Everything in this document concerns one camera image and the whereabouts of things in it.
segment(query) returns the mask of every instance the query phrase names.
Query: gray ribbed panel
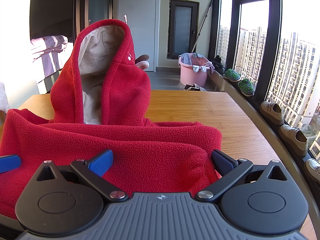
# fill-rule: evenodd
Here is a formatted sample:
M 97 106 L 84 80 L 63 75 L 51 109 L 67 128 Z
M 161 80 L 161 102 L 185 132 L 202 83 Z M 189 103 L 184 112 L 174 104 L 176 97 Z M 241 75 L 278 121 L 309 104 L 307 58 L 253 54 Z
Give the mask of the gray ribbed panel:
M 73 236 L 43 238 L 29 233 L 19 240 L 306 240 L 287 236 L 253 236 L 233 228 L 215 205 L 197 202 L 189 193 L 135 193 L 124 203 L 110 204 L 93 226 Z

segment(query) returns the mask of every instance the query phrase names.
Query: beige shoe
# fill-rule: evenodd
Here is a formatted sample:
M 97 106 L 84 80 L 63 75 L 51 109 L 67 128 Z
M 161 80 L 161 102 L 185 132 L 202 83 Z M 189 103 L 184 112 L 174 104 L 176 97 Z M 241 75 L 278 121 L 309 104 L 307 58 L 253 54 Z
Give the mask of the beige shoe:
M 310 178 L 320 183 L 320 163 L 315 159 L 308 159 L 304 165 Z
M 293 150 L 301 157 L 306 156 L 308 152 L 307 138 L 299 128 L 292 128 L 284 124 L 279 128 L 279 134 L 283 140 L 289 143 Z
M 277 103 L 262 102 L 260 105 L 261 113 L 277 125 L 284 123 L 284 112 Z

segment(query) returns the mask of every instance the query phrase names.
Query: sky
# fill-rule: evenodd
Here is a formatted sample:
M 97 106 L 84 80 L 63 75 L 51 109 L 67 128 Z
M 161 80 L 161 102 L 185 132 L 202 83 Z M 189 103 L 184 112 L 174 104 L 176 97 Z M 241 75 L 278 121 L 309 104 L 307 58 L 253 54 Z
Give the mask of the sky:
M 221 0 L 220 25 L 230 28 L 232 0 Z M 246 3 L 241 8 L 240 27 L 268 27 L 269 1 Z M 320 46 L 320 0 L 283 0 L 282 37 L 297 32 L 301 40 Z

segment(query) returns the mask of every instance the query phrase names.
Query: pink bucket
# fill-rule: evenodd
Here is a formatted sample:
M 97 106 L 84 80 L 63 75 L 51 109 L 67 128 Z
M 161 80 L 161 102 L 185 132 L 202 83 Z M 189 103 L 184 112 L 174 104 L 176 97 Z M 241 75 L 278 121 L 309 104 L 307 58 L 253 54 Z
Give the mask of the pink bucket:
M 193 57 L 193 53 L 189 53 L 191 58 L 191 63 L 193 65 L 203 66 L 208 62 L 205 57 Z M 192 65 L 187 65 L 182 63 L 181 58 L 179 58 L 180 70 L 180 82 L 183 85 L 193 85 L 197 84 L 200 87 L 204 87 L 205 81 L 207 80 L 208 70 L 210 67 L 207 67 L 206 72 L 202 72 L 201 68 L 198 72 L 193 71 Z

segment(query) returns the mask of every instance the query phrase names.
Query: triangular hole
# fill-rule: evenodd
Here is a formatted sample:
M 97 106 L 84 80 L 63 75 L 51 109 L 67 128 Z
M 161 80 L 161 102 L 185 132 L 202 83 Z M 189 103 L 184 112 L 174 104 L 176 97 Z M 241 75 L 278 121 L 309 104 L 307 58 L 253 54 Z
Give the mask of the triangular hole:
M 268 176 L 268 179 L 287 180 L 279 166 L 274 166 Z
M 55 176 L 49 166 L 45 166 L 39 174 L 37 181 L 55 179 Z

